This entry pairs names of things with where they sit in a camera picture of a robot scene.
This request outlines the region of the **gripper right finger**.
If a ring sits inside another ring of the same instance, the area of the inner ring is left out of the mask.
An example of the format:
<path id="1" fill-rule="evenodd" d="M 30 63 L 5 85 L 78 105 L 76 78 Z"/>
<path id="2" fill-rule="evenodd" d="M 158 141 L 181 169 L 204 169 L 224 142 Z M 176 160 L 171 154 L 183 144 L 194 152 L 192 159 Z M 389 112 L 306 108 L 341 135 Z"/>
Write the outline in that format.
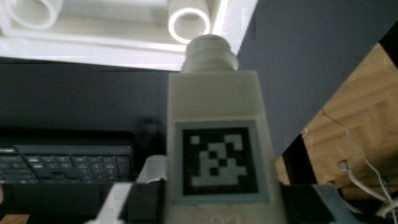
<path id="1" fill-rule="evenodd" d="M 330 185 L 282 187 L 288 224 L 362 224 Z"/>

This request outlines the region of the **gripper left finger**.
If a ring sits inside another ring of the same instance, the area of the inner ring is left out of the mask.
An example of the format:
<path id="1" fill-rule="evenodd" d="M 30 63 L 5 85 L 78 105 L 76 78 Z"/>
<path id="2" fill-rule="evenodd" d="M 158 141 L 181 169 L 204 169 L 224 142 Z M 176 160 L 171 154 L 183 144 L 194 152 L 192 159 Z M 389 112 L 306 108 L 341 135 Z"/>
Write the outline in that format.
<path id="1" fill-rule="evenodd" d="M 167 156 L 146 159 L 135 182 L 115 183 L 94 220 L 87 224 L 162 224 Z"/>

